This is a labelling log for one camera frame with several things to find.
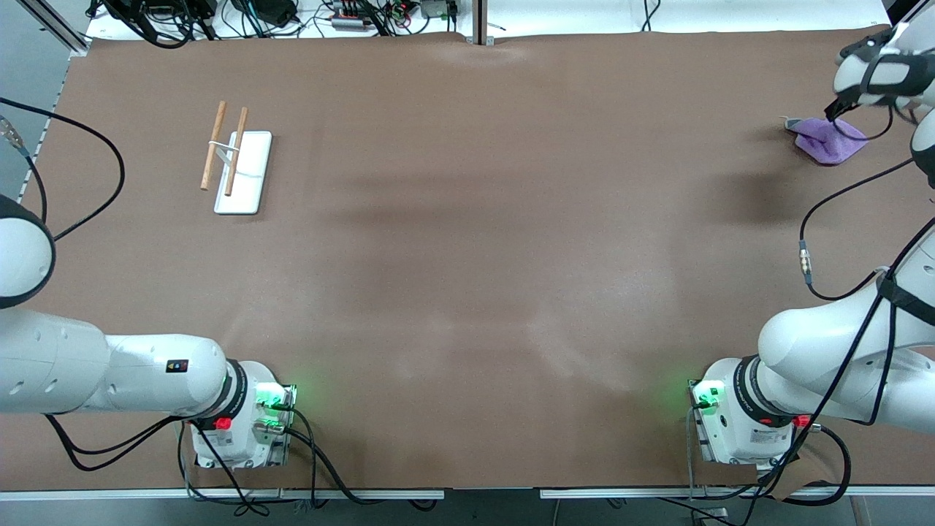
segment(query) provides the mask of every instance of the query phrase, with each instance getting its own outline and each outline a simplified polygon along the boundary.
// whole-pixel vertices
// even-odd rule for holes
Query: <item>purple cloth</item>
[[[798,134],[796,146],[823,165],[839,165],[867,144],[860,130],[838,119],[838,127],[850,139],[824,119],[786,119],[785,129]]]

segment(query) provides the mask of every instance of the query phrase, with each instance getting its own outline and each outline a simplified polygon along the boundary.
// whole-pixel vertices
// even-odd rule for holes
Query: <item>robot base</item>
[[[691,387],[693,403],[715,403],[697,410],[701,452],[705,460],[755,464],[757,470],[767,471],[790,447],[792,425],[771,428],[747,416],[734,387],[740,363],[739,358],[720,359]]]
[[[286,463],[290,435],[285,428],[292,425],[293,413],[269,407],[269,396],[277,407],[295,406],[295,386],[280,386],[265,365],[255,361],[241,361],[246,373],[244,403],[232,418],[227,429],[205,430],[205,437],[221,456],[224,464],[234,468],[278,466]],[[270,395],[269,389],[278,392]],[[220,467],[205,440],[193,433],[195,463],[203,468]]]

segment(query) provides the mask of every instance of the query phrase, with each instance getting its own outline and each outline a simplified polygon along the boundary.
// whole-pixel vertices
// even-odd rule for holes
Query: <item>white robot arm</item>
[[[859,105],[935,107],[935,9],[845,48],[839,64],[829,120]],[[911,152],[935,188],[932,113],[916,128]],[[721,359],[706,371],[692,388],[703,407],[706,457],[769,470],[791,446],[795,417],[813,415],[829,393],[854,341],[822,415],[935,432],[935,364],[912,350],[935,344],[933,305],[935,221],[876,283],[842,300],[775,315],[760,332],[756,356]]]
[[[154,411],[190,421],[203,467],[285,462],[295,388],[260,363],[227,359],[183,334],[112,336],[89,323],[17,307],[50,279],[42,222],[0,196],[0,413]]]

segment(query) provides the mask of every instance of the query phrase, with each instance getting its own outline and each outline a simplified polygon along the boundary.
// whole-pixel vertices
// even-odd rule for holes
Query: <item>metal cable connector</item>
[[[4,139],[6,139],[13,148],[22,150],[22,137],[20,137],[20,132],[16,131],[16,128],[13,127],[13,123],[8,121],[3,115],[0,115],[0,135],[3,135]]]
[[[798,266],[805,277],[805,285],[812,284],[812,255],[809,254],[805,240],[798,240]]]

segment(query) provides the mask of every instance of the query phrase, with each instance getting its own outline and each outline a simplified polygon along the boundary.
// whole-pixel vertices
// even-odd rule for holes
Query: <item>brown table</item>
[[[263,361],[300,385],[353,487],[683,485],[686,381],[753,354],[776,312],[816,304],[802,214],[908,156],[903,123],[838,168],[782,130],[783,115],[820,114],[834,54],[867,33],[98,41],[59,111],[117,142],[126,187],[59,244],[27,306]],[[198,190],[220,99],[275,136],[255,216],[218,216]],[[103,145],[60,123],[39,167],[55,231],[116,178]],[[838,293],[889,263],[928,196],[906,168],[825,207],[809,230],[816,286]],[[63,421],[93,447],[156,418]],[[855,483],[935,483],[900,452],[933,437],[834,428]],[[4,490],[180,485],[169,430],[95,474],[71,468],[41,416],[3,415],[0,445]],[[238,475],[307,486],[294,453]],[[752,476],[705,467],[702,483]]]

